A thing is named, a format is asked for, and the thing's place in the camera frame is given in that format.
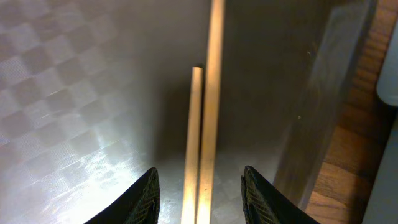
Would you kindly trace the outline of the wooden chopstick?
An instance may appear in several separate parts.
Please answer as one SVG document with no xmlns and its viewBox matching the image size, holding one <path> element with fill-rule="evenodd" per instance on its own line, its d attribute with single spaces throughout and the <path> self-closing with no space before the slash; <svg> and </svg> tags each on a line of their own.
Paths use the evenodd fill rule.
<svg viewBox="0 0 398 224">
<path fill-rule="evenodd" d="M 181 224 L 194 224 L 197 205 L 203 69 L 192 68 Z"/>
<path fill-rule="evenodd" d="M 205 75 L 205 99 L 201 132 L 200 184 L 197 224 L 209 224 L 214 182 L 221 85 L 225 0 L 212 0 Z"/>
</svg>

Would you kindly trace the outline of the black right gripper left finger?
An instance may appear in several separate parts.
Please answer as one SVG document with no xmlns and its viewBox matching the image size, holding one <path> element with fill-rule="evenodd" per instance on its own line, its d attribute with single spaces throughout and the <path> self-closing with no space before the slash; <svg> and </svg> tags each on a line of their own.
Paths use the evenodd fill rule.
<svg viewBox="0 0 398 224">
<path fill-rule="evenodd" d="M 86 224 L 157 224 L 159 212 L 159 175 L 158 170 L 152 167 Z"/>
</svg>

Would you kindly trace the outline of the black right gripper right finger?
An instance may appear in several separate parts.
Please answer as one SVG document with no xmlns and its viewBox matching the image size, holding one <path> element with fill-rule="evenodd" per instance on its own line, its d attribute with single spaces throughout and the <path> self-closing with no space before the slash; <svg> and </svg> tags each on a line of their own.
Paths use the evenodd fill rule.
<svg viewBox="0 0 398 224">
<path fill-rule="evenodd" d="M 241 195 L 247 224 L 318 224 L 252 166 L 241 176 Z"/>
</svg>

